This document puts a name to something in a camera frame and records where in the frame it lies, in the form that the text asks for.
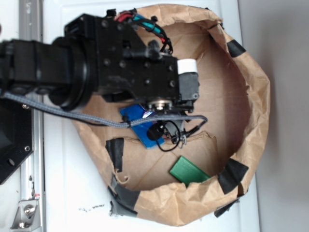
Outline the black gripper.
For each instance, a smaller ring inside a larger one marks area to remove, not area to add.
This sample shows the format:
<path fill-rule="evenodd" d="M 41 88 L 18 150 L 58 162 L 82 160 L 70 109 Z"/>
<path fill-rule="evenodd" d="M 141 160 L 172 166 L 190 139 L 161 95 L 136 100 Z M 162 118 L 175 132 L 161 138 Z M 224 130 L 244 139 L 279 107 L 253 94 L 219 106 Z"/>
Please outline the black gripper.
<path fill-rule="evenodd" d="M 197 61 L 172 56 L 171 40 L 137 10 L 105 17 L 83 14 L 65 26 L 72 49 L 74 87 L 84 101 L 94 94 L 107 102 L 136 101 L 159 112 L 193 112 L 199 97 Z"/>

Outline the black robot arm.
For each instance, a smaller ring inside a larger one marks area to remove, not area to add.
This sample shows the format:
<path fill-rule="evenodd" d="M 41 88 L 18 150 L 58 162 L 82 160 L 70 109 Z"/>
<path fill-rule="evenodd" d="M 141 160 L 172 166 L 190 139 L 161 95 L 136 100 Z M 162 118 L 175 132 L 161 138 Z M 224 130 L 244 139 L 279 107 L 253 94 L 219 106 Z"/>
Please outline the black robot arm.
<path fill-rule="evenodd" d="M 64 32 L 52 44 L 2 42 L 2 93 L 48 95 L 65 111 L 82 109 L 93 95 L 155 111 L 193 111 L 199 97 L 196 62 L 172 56 L 171 40 L 156 17 L 136 10 L 83 14 Z"/>

